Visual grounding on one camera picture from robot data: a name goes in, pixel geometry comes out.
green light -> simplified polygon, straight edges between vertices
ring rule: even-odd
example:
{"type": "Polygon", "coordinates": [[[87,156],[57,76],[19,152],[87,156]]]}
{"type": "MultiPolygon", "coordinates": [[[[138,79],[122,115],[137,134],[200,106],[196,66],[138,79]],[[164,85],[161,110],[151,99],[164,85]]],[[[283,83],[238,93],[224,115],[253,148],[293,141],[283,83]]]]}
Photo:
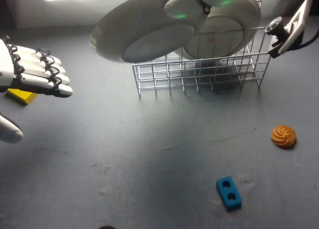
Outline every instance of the green light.
{"type": "Polygon", "coordinates": [[[220,5],[227,5],[229,3],[232,3],[234,0],[224,0],[223,2],[220,3],[220,5]]]}
{"type": "Polygon", "coordinates": [[[186,17],[187,17],[187,15],[185,15],[183,13],[175,16],[175,18],[186,18],[186,17]]]}

dish rack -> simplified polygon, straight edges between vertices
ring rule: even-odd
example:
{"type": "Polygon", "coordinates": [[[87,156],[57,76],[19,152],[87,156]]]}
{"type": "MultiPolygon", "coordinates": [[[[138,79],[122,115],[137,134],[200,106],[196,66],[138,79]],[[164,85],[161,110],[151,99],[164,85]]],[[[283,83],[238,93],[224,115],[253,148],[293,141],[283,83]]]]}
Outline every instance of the dish rack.
{"type": "MultiPolygon", "coordinates": [[[[231,85],[239,85],[243,89],[246,82],[255,82],[260,88],[267,71],[270,55],[265,50],[265,27],[245,29],[245,33],[255,30],[256,34],[250,42],[245,42],[245,47],[236,54],[228,57],[187,60],[181,55],[170,53],[149,62],[135,63],[133,73],[139,97],[144,90],[153,90],[157,95],[158,90],[168,89],[171,95],[173,88],[182,88],[184,94],[188,89],[195,88],[198,93],[202,88],[209,87],[212,91],[221,88],[228,89],[231,85]]],[[[197,34],[230,33],[232,31],[218,31],[197,34]]]]}

white robotic hand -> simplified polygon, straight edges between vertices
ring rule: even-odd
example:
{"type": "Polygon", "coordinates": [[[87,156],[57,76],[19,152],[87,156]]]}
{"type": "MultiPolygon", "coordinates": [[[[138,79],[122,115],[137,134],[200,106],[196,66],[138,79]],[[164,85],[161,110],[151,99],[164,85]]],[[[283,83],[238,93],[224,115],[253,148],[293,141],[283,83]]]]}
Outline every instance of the white robotic hand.
{"type": "MultiPolygon", "coordinates": [[[[0,39],[0,93],[9,88],[67,98],[73,91],[61,61],[50,51],[37,51],[0,39]]],[[[0,113],[0,141],[15,143],[23,138],[19,126],[0,113]]]]}

white wall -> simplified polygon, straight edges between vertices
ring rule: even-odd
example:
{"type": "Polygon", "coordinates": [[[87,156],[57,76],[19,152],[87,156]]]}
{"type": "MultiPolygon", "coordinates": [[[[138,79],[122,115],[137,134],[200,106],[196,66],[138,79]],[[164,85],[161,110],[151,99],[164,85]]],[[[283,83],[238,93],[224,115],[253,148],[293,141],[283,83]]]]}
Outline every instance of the white wall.
{"type": "MultiPolygon", "coordinates": [[[[8,0],[18,28],[92,25],[126,0],[8,0]]],[[[262,16],[281,15],[294,0],[262,0],[262,16]]]]}

yellow object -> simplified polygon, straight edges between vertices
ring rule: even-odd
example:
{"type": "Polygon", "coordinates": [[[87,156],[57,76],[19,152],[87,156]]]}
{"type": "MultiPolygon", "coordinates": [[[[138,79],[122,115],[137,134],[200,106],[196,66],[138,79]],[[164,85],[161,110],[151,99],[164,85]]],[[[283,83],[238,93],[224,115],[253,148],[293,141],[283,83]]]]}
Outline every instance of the yellow object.
{"type": "Polygon", "coordinates": [[[291,127],[281,125],[273,129],[271,140],[279,148],[292,149],[297,142],[297,137],[291,127]]]}
{"type": "Polygon", "coordinates": [[[21,91],[19,89],[11,89],[11,88],[8,89],[7,93],[8,95],[18,99],[24,104],[29,104],[37,96],[36,93],[30,93],[30,92],[21,91]]]}

